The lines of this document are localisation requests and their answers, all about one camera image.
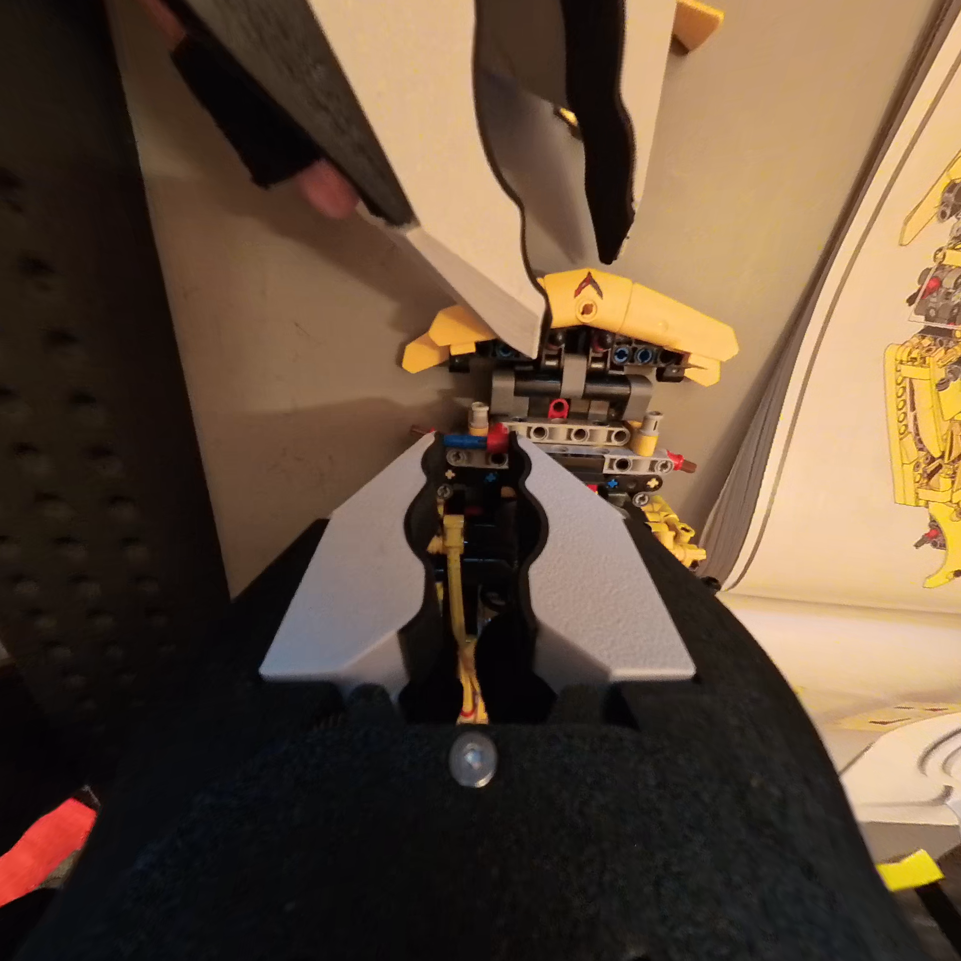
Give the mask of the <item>yellow paper slip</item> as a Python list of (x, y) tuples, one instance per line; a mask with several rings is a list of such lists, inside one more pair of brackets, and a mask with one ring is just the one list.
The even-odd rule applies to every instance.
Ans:
[(891, 893), (916, 891), (922, 887), (939, 885), (944, 880), (938, 862), (923, 848), (901, 859), (877, 863), (874, 868)]

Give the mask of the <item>pile of yellow black bricks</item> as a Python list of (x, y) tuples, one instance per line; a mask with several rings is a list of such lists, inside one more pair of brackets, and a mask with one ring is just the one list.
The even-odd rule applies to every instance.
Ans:
[(672, 39), (690, 54), (720, 30), (725, 12), (703, 1), (676, 1)]

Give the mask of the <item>yellow panel with black pins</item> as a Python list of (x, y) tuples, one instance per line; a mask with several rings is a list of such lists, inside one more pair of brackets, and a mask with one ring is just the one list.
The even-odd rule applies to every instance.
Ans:
[(470, 309), (448, 306), (441, 309), (427, 331), (408, 343), (402, 352), (402, 370), (416, 374), (452, 359), (470, 356), (479, 344), (497, 338), (495, 331)]

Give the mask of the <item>red striped band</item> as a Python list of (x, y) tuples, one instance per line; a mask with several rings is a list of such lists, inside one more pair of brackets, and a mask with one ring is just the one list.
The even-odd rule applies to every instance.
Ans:
[(48, 877), (86, 844), (98, 813), (66, 799), (35, 821), (1, 856), (1, 906), (39, 890)]

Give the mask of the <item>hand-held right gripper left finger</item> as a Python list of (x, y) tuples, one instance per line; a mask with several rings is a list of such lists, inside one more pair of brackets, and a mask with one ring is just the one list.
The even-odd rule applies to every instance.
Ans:
[(425, 486), (434, 439), (422, 436), (331, 513), (259, 666), (262, 679), (407, 685), (400, 632), (422, 607), (426, 572), (404, 520)]

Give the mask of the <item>yellow toy car model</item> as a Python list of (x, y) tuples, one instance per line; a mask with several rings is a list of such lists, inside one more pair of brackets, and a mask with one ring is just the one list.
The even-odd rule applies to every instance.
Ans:
[[(446, 362), (467, 373), (479, 358), (489, 367), (490, 399), (472, 402), (454, 433), (487, 435), (505, 423), (625, 517), (639, 516), (687, 569), (706, 559), (695, 530), (659, 491), (673, 473), (697, 465), (659, 444), (662, 414), (651, 407), (653, 384), (684, 379), (682, 354), (603, 330), (553, 329), (535, 359), (494, 339), (470, 356)], [(515, 607), (522, 547), (517, 489), (507, 453), (444, 447), (447, 470), (435, 504), (438, 526), (426, 548), (437, 603), (457, 647), (461, 725), (488, 722), (475, 666), (484, 629)]]

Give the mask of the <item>open instruction booklet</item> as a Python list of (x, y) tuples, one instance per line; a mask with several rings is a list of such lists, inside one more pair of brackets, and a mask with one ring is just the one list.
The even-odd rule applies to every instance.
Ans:
[(959, 703), (960, 18), (946, 2), (707, 523), (809, 708)]

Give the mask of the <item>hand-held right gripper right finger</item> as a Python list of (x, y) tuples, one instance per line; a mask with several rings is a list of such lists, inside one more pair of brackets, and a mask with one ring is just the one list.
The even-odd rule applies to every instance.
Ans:
[(692, 679), (695, 664), (625, 519), (527, 439), (546, 538), (528, 569), (535, 673), (552, 689)]

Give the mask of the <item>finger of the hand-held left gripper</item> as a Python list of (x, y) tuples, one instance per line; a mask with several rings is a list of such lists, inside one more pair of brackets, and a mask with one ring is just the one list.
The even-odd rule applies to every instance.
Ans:
[(642, 198), (672, 40), (672, 1), (565, 1), (565, 95), (583, 142), (600, 262), (614, 263)]
[(539, 347), (545, 298), (474, 102), (474, 2), (315, 1), (312, 12), (412, 209), (400, 231), (501, 341)]

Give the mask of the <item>person's left hand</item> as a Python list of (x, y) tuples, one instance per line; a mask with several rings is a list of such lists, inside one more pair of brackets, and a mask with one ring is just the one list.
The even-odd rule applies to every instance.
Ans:
[(327, 160), (310, 164), (295, 176), (294, 184), (314, 210), (330, 219), (350, 217), (359, 204), (354, 186)]

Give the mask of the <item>yellow arrow panel assembly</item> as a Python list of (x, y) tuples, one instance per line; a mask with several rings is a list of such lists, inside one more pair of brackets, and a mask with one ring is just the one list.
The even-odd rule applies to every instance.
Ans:
[(684, 377), (701, 386), (718, 383), (722, 364), (739, 351), (727, 324), (629, 279), (583, 268), (537, 282), (553, 329), (587, 327), (665, 347), (686, 357)]

